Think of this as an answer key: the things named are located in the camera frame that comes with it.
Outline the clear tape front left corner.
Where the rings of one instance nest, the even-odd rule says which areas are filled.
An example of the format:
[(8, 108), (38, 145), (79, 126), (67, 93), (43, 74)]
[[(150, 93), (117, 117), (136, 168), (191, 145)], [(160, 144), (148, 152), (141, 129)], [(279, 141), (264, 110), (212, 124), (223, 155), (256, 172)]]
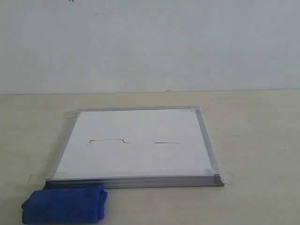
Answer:
[(26, 184), (44, 186), (49, 180), (63, 179), (67, 175), (67, 172), (33, 173), (27, 179)]

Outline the clear tape front right corner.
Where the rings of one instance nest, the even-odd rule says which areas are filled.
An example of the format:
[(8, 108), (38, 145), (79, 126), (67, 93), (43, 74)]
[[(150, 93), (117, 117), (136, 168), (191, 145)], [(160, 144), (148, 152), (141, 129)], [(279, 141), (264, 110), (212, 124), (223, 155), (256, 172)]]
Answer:
[(234, 182), (234, 175), (232, 173), (224, 173), (217, 169), (206, 169), (205, 172), (213, 177), (213, 184), (216, 187), (231, 186)]

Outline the clear tape corner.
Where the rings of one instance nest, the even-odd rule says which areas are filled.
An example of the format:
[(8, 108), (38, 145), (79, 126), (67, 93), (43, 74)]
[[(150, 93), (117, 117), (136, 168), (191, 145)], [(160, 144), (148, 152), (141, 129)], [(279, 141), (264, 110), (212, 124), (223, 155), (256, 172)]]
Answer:
[(67, 175), (67, 172), (33, 173), (27, 179), (26, 184), (44, 186), (49, 180), (63, 179)]
[(224, 173), (217, 169), (206, 169), (205, 172), (213, 177), (213, 184), (216, 187), (231, 186), (234, 182), (234, 175), (232, 173)]

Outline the blue microfibre cloth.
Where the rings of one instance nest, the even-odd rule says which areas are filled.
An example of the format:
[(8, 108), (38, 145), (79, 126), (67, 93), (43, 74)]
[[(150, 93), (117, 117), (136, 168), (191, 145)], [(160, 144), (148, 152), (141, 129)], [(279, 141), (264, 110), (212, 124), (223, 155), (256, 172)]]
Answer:
[(108, 193), (103, 186), (34, 191), (22, 204), (26, 225), (98, 223), (105, 217)]

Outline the white board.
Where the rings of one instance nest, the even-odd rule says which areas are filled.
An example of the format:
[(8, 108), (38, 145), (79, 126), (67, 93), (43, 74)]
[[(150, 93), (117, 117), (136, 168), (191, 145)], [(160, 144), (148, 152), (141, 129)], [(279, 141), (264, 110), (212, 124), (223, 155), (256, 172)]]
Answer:
[(222, 187), (198, 106), (80, 109), (45, 188)]

